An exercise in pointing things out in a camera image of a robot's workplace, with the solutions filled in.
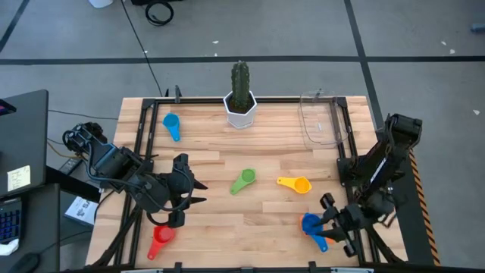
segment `cactus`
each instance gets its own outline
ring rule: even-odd
[[[230,104],[233,110],[245,114],[251,105],[249,98],[249,67],[245,61],[234,64],[231,71],[233,82],[233,96]]]

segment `yellow measuring cup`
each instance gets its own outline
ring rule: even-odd
[[[279,177],[277,182],[279,185],[284,185],[294,189],[297,193],[307,193],[311,190],[311,184],[306,177]]]

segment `keyboard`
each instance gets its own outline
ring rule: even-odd
[[[0,243],[20,238],[22,201],[20,197],[0,202]]]

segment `transparent plastic bin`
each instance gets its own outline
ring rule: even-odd
[[[325,149],[336,146],[349,136],[343,122],[342,108],[335,96],[325,91],[309,91],[300,96],[299,118],[305,146]]]

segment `wooden tabletop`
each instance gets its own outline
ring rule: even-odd
[[[377,141],[371,113],[364,96],[347,97],[347,102],[358,153],[363,155]],[[141,98],[123,100],[116,146],[133,149],[141,103]],[[143,216],[136,267],[173,268],[175,262],[182,262],[184,268],[304,267],[308,261],[316,261],[317,266],[358,265],[357,257],[346,257],[344,242],[330,244],[321,253],[299,229],[299,217],[305,212],[322,213],[319,199],[324,193],[333,194],[339,209],[347,199],[336,169],[336,147],[305,145],[298,107],[296,103],[258,104],[255,123],[237,130],[227,123],[222,103],[161,105],[152,152],[158,154],[154,172],[171,171],[173,157],[185,152],[192,172],[208,187],[193,195],[208,200],[186,210],[186,225],[176,229],[175,239],[153,261],[147,254],[154,226]],[[161,123],[168,112],[180,116],[179,143]],[[141,151],[147,139],[145,133]],[[244,168],[256,170],[256,182],[233,196],[230,186]],[[311,181],[312,189],[306,194],[276,184],[278,177],[300,176]],[[86,264],[97,260],[118,232],[123,204],[124,194],[114,194],[102,204]],[[167,214],[160,212],[154,218],[165,221]],[[394,253],[406,259],[398,221],[390,229],[378,224],[375,228]],[[366,260],[371,261],[367,235],[362,234]],[[130,240],[129,234],[124,262]]]

